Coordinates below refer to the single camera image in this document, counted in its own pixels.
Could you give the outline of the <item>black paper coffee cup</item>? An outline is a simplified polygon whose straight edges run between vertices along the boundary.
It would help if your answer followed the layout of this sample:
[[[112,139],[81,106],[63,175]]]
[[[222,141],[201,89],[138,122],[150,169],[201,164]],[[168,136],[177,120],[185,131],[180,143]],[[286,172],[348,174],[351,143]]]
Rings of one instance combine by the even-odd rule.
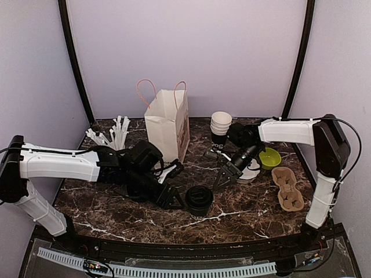
[[[193,186],[186,192],[185,202],[191,215],[205,217],[213,203],[213,192],[205,186]]]

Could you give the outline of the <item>stack of black cup lids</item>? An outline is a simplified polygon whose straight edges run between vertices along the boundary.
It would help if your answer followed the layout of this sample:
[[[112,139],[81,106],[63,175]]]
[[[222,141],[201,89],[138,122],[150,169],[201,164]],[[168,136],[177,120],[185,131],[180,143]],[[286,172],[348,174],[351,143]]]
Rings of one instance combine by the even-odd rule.
[[[148,201],[151,195],[151,192],[142,186],[127,185],[126,190],[130,199],[138,203]]]

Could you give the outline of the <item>stack of paper coffee cups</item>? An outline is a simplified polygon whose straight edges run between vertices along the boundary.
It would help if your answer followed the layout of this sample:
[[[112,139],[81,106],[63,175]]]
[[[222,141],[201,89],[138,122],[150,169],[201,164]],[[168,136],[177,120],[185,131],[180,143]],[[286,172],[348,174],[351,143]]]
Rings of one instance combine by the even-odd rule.
[[[210,129],[212,146],[216,149],[223,149],[227,141],[227,132],[232,123],[232,116],[223,111],[212,114]]]

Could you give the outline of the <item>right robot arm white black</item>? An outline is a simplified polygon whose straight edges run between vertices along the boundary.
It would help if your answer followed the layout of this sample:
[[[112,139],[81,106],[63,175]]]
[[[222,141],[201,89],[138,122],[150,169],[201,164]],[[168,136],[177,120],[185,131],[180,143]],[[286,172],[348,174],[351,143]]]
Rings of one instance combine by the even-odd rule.
[[[340,185],[347,176],[344,169],[351,153],[350,143],[341,128],[343,120],[332,114],[314,119],[269,118],[260,123],[234,123],[227,138],[239,149],[221,166],[214,189],[233,184],[242,176],[268,142],[288,142],[314,147],[317,185],[305,222],[319,229],[335,205]]]

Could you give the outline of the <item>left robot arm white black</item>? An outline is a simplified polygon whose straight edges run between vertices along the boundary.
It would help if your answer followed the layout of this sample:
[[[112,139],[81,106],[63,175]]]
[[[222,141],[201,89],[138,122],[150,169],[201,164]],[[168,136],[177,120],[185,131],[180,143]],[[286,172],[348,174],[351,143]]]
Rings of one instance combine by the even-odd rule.
[[[38,193],[31,178],[123,185],[135,202],[149,201],[165,210],[184,208],[178,190],[165,182],[183,170],[182,164],[175,159],[164,166],[160,150],[147,141],[118,151],[101,145],[73,151],[26,144],[23,136],[14,136],[1,152],[1,201],[19,206],[52,236],[59,237],[59,243],[70,253],[82,247],[81,238],[74,234],[70,218]]]

